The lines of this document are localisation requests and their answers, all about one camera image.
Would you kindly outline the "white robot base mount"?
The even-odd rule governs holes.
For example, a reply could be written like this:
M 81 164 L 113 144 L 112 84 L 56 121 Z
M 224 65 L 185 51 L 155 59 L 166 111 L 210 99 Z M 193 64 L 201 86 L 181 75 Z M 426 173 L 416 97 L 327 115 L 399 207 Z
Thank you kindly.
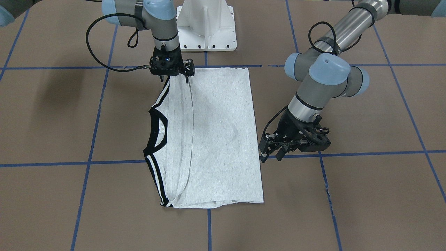
M 182 52 L 236 50 L 234 8 L 225 0 L 185 0 L 176 13 Z

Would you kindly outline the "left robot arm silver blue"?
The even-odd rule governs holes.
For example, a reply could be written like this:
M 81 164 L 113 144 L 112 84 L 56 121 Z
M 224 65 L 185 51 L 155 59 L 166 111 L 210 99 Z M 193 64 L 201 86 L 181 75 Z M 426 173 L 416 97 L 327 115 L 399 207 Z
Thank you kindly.
M 291 102 L 278 112 L 277 130 L 262 133 L 259 143 L 261 162 L 274 153 L 277 160 L 285 154 L 324 151 L 331 142 L 329 129 L 320 125 L 321 111 L 329 100 L 354 97 L 365 92 L 370 84 L 366 70 L 351 66 L 340 54 L 355 46 L 364 31 L 389 14 L 430 17 L 445 16 L 444 0 L 359 0 L 330 31 L 316 41 L 308 38 L 311 47 L 304 53 L 288 56 L 284 70 L 288 77 L 301 84 Z

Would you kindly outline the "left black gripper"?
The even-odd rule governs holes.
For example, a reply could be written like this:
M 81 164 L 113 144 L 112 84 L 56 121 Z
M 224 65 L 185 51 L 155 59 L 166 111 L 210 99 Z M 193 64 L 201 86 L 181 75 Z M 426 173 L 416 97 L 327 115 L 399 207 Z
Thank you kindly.
M 280 121 L 277 126 L 277 130 L 273 134 L 266 133 L 266 129 L 269 124 L 280 115 Z M 298 130 L 297 123 L 300 121 L 296 119 L 289 111 L 288 108 L 282 108 L 266 125 L 263 130 L 261 140 L 259 142 L 259 159 L 262 163 L 265 163 L 268 157 L 277 150 L 275 158 L 281 161 L 283 157 L 290 151 L 295 151 L 302 143 L 300 139 L 303 138 L 303 134 Z

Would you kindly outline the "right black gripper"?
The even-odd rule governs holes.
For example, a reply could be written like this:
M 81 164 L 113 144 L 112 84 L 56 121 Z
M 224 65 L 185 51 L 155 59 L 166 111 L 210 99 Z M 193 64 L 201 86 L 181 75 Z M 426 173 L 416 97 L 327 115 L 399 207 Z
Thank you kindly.
M 180 46 L 172 51 L 154 48 L 153 51 L 153 74 L 157 76 L 177 76 L 183 74 L 185 81 L 189 84 L 189 77 L 195 75 L 193 59 L 182 59 Z

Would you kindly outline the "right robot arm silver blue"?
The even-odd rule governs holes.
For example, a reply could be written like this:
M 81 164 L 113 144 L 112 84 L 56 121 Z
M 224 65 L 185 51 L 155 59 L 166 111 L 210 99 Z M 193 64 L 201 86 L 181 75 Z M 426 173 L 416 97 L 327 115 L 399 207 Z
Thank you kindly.
M 177 30 L 176 9 L 172 0 L 102 0 L 103 18 L 111 24 L 151 30 L 154 39 L 153 56 L 148 65 L 121 70 L 122 73 L 149 69 L 156 76 L 194 76 L 192 59 L 183 60 Z

